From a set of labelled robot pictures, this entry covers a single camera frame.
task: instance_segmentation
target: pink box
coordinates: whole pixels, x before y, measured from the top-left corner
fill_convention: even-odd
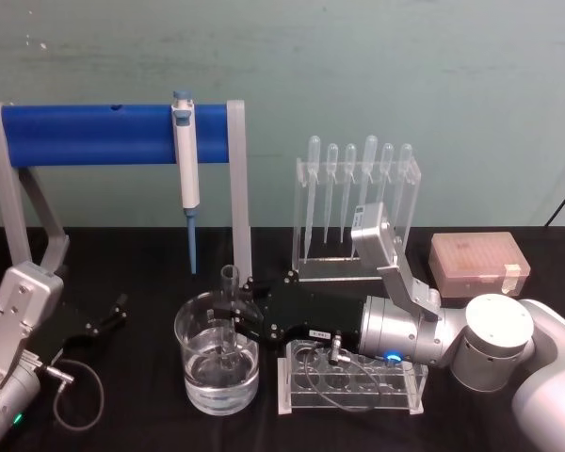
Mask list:
[[[510,233],[435,234],[429,266],[446,298],[517,296],[530,271]]]

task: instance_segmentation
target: black table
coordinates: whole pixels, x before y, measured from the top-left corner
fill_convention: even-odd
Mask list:
[[[523,298],[538,299],[565,316],[565,228],[510,228],[532,273]],[[433,232],[413,228],[408,257],[415,276],[432,282],[428,249]],[[55,421],[51,404],[57,384],[42,378],[42,391],[1,443],[2,451],[535,451],[510,410],[524,375],[493,395],[465,390],[445,370],[429,372],[425,413],[334,410],[278,416],[276,366],[261,353],[260,390],[241,413],[216,418],[186,399],[173,318],[190,297],[218,285],[218,271],[232,260],[230,231],[199,231],[200,275],[188,274],[186,232],[173,229],[73,229],[64,299],[101,315],[117,296],[128,294],[128,322],[95,347],[74,349],[99,373],[106,391],[105,414],[92,431],[73,434]],[[36,255],[45,245],[30,232]],[[253,231],[254,274],[280,276],[290,266],[290,229]],[[0,281],[8,267],[0,231]],[[454,300],[461,304],[464,300]],[[89,420],[95,390],[81,377],[67,395],[73,423]]]

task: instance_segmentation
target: cable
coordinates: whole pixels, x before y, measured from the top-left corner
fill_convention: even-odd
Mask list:
[[[544,224],[544,227],[550,226],[550,223],[552,223],[553,220],[557,217],[558,213],[561,211],[561,209],[563,208],[564,205],[565,205],[565,199],[561,202],[561,204],[558,205],[555,213],[550,218],[548,218],[548,221],[546,221],[546,224]]]
[[[326,394],[322,393],[318,388],[316,388],[314,382],[310,378],[310,374],[308,373],[308,358],[313,353],[315,353],[316,350],[319,349],[320,347],[323,347],[323,346],[321,344],[314,345],[312,348],[310,348],[310,351],[308,351],[308,353],[306,353],[305,356],[303,357],[303,372],[305,373],[305,378],[308,380],[308,383],[310,383],[310,386],[312,387],[312,389],[314,391],[316,391],[316,393],[319,396],[321,396],[322,398],[324,398],[327,402],[331,403],[333,406],[337,407],[339,410],[343,410],[344,412],[370,412],[370,411],[374,410],[376,408],[376,405],[373,405],[371,407],[366,407],[366,408],[346,407],[344,405],[341,405],[338,402],[335,402],[333,399],[331,399]],[[370,372],[368,372],[364,367],[359,365],[358,363],[356,363],[352,360],[350,360],[349,363],[358,367],[360,370],[362,370],[366,374],[367,377],[369,377],[372,380],[372,382],[375,384],[375,387],[377,388],[377,392],[379,393],[379,400],[380,400],[383,397],[383,392],[381,391],[379,382],[375,379],[375,377]]]
[[[59,360],[59,362],[65,363],[65,364],[77,365],[78,367],[86,369],[90,372],[90,374],[96,380],[96,383],[98,385],[98,393],[99,393],[99,397],[100,397],[99,407],[98,407],[98,413],[96,414],[96,417],[89,424],[86,424],[86,425],[81,426],[81,427],[72,426],[71,424],[67,424],[63,420],[63,418],[60,416],[60,414],[58,413],[58,401],[60,400],[60,396],[63,394],[63,390],[65,388],[64,385],[61,385],[61,387],[58,388],[58,392],[55,395],[55,401],[53,402],[53,413],[55,414],[55,418],[61,426],[63,426],[67,430],[76,431],[76,432],[89,430],[89,429],[93,428],[98,423],[98,421],[101,420],[101,417],[103,416],[103,410],[105,409],[105,389],[103,388],[103,383],[101,382],[101,378],[98,376],[98,374],[96,372],[94,372],[94,369],[92,369],[86,363],[81,363],[81,362],[76,361],[76,360],[65,360],[65,359],[61,359],[61,360]]]

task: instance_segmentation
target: blue pipette tip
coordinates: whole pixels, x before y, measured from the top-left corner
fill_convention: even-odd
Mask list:
[[[186,227],[188,229],[188,254],[190,256],[190,273],[197,274],[197,241],[195,239],[195,217],[197,209],[185,209]]]

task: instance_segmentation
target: dropper rack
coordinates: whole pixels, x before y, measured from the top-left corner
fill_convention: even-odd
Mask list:
[[[363,152],[358,147],[355,162],[347,159],[352,152],[339,152],[340,160],[334,169],[327,162],[327,153],[321,153],[320,161],[297,160],[295,188],[295,224],[293,232],[292,268],[304,282],[378,280],[380,275],[374,268],[363,268],[360,257],[355,255],[351,245],[351,222],[359,205],[359,192],[366,190],[365,202],[385,203],[394,227],[396,240],[401,241],[403,250],[412,224],[412,215],[421,182],[421,171],[412,153],[412,146],[404,144],[396,150],[390,143],[378,145],[374,136],[366,139]],[[315,198],[309,202],[310,175],[316,178]],[[329,191],[327,185],[333,180],[331,208],[325,208]],[[347,215],[341,220],[344,186],[349,185]],[[311,246],[305,253],[304,240],[308,205],[313,206],[314,230]],[[331,224],[325,243],[324,228],[327,217]]]

